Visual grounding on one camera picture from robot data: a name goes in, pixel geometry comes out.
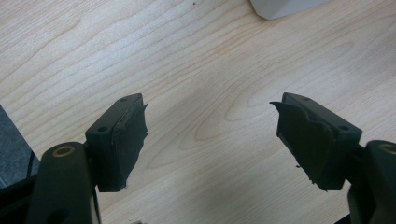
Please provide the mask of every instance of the desk surface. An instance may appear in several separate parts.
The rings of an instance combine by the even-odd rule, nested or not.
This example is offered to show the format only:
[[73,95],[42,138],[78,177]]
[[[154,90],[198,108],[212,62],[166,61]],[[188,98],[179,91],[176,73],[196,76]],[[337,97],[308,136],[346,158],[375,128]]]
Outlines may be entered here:
[[333,223],[268,103],[313,98],[396,141],[396,2],[332,0],[267,21],[248,0],[0,2],[0,103],[38,157],[142,92],[149,136],[104,223]]

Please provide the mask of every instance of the dark cable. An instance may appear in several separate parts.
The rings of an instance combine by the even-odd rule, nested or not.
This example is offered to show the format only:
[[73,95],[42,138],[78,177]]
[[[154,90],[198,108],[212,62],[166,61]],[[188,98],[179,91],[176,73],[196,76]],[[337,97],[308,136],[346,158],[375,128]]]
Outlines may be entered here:
[[26,178],[29,178],[32,174],[33,159],[35,158],[35,153],[32,151],[30,153],[29,164],[27,166]]

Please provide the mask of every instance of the black plastic part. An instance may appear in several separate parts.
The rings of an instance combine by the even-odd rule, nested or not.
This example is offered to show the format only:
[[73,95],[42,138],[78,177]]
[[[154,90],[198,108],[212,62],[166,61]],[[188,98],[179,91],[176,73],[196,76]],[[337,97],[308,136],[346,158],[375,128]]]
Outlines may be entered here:
[[347,156],[359,149],[361,130],[315,101],[284,93],[276,135],[313,183],[323,190],[343,187]]
[[396,144],[371,141],[363,156],[364,172],[375,199],[371,223],[396,222]]
[[26,220],[26,223],[100,223],[81,143],[63,143],[44,153]]
[[142,94],[119,99],[85,132],[99,191],[120,191],[148,135]]
[[24,223],[29,209],[36,176],[0,190],[0,223]]
[[336,223],[334,223],[334,224],[350,224],[351,223],[351,221],[350,221],[350,216],[349,215],[346,215],[346,216],[344,216],[343,218],[341,218],[340,220],[338,220]]

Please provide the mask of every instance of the white object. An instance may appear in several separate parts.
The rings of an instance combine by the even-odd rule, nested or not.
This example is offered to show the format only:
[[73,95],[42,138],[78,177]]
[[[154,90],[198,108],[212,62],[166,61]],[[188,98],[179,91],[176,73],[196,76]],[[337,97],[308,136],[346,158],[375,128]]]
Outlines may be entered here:
[[250,0],[257,14],[267,20],[287,16],[330,0]]

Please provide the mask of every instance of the light wood surface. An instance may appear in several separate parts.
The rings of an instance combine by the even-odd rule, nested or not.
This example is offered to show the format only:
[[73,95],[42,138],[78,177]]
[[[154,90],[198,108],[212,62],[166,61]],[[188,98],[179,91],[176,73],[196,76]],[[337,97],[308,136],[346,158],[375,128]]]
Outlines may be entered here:
[[396,141],[396,2],[332,0],[267,21],[248,0],[0,1],[0,103],[38,157],[142,92],[149,136],[104,223],[334,223],[268,103],[310,97]]

